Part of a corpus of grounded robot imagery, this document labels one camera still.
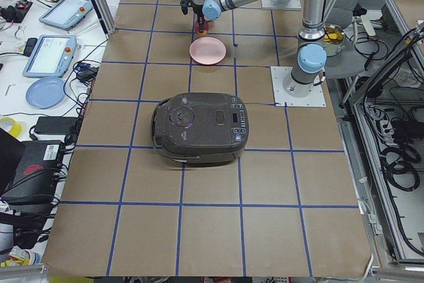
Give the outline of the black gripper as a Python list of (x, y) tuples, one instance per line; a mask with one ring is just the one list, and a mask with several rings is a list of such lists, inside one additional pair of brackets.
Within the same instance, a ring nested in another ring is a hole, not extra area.
[(205, 17), (202, 14), (196, 14), (196, 23), (199, 27), (204, 27), (207, 25), (207, 21), (205, 20)]

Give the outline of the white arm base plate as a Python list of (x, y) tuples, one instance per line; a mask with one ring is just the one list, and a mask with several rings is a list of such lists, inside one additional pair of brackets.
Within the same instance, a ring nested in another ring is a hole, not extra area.
[(322, 85), (316, 76), (312, 84), (301, 85), (291, 77), (292, 67), (271, 66), (274, 103), (280, 107), (326, 107)]

